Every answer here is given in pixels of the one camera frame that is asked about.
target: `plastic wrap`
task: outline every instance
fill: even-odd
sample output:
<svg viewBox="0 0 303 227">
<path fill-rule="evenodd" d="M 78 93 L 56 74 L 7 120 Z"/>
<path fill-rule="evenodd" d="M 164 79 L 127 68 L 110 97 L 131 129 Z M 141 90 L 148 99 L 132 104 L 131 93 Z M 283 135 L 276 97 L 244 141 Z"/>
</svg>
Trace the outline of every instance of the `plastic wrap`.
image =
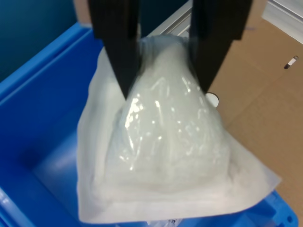
<svg viewBox="0 0 303 227">
<path fill-rule="evenodd" d="M 237 212 L 279 178 L 222 126 L 197 85 L 187 40 L 141 42 L 125 101 L 106 51 L 78 125 L 78 200 L 84 222 L 166 220 Z"/>
<path fill-rule="evenodd" d="M 195 200 L 187 190 L 206 190 L 226 179 L 226 131 L 184 64 L 186 44 L 171 36 L 142 42 L 143 53 L 152 54 L 143 54 L 143 76 L 115 122 L 106 159 L 107 199 Z"/>
<path fill-rule="evenodd" d="M 148 221 L 148 227 L 177 227 L 182 219 L 170 219 L 162 221 Z"/>
</svg>

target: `crumpled plastic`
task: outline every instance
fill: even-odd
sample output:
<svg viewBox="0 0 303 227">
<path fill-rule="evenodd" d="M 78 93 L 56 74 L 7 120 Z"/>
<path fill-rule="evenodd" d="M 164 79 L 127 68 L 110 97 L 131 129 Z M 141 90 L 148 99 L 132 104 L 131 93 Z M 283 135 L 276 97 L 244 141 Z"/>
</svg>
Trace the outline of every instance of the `crumpled plastic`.
<svg viewBox="0 0 303 227">
<path fill-rule="evenodd" d="M 148 221 L 148 227 L 177 227 L 181 223 L 182 219 L 170 219 L 161 221 Z"/>
<path fill-rule="evenodd" d="M 140 43 L 125 101 L 106 50 L 78 124 L 79 217 L 88 223 L 233 213 L 280 182 L 223 127 L 192 75 L 187 40 Z"/>
</svg>

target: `clear plastic bag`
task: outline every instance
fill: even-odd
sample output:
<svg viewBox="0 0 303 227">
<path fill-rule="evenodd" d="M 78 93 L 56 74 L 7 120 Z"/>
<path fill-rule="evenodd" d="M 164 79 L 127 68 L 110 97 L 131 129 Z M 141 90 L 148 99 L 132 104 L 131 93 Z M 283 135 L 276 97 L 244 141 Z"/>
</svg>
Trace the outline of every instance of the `clear plastic bag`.
<svg viewBox="0 0 303 227">
<path fill-rule="evenodd" d="M 207 190 L 226 179 L 226 131 L 184 64 L 186 40 L 160 36 L 141 44 L 152 54 L 143 54 L 143 75 L 115 122 L 105 199 L 195 200 L 187 190 Z"/>
<path fill-rule="evenodd" d="M 170 219 L 162 221 L 148 221 L 147 225 L 149 227 L 177 227 L 182 219 Z"/>
<path fill-rule="evenodd" d="M 125 101 L 106 51 L 78 125 L 84 222 L 165 220 L 237 212 L 279 178 L 222 126 L 188 65 L 187 40 L 141 42 L 140 75 Z"/>
</svg>

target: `cardboard surface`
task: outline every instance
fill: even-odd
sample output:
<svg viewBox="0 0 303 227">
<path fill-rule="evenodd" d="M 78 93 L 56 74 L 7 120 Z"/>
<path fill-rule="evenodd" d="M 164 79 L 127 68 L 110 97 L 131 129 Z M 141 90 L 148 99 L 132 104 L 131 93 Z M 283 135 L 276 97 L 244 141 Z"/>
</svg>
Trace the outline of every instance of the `cardboard surface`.
<svg viewBox="0 0 303 227">
<path fill-rule="evenodd" d="M 210 89 L 228 131 L 283 178 L 277 191 L 303 223 L 303 45 L 261 21 L 233 43 Z M 297 55 L 288 69 L 284 66 Z"/>
<path fill-rule="evenodd" d="M 91 24 L 87 0 L 73 0 L 77 19 L 82 24 Z"/>
<path fill-rule="evenodd" d="M 266 4 L 267 0 L 252 0 L 250 14 L 246 22 L 246 28 L 248 30 L 255 29 L 259 25 Z"/>
</svg>

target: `blue bin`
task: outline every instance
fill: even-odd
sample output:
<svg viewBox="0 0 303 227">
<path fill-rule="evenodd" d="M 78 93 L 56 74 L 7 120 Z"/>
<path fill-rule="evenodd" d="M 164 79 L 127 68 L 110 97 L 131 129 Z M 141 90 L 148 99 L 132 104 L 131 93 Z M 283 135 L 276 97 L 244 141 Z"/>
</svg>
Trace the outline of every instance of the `blue bin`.
<svg viewBox="0 0 303 227">
<path fill-rule="evenodd" d="M 78 219 L 76 128 L 101 48 L 75 24 L 0 83 L 0 227 L 91 226 Z M 273 192 L 246 211 L 180 224 L 196 226 L 297 227 L 298 219 Z"/>
</svg>

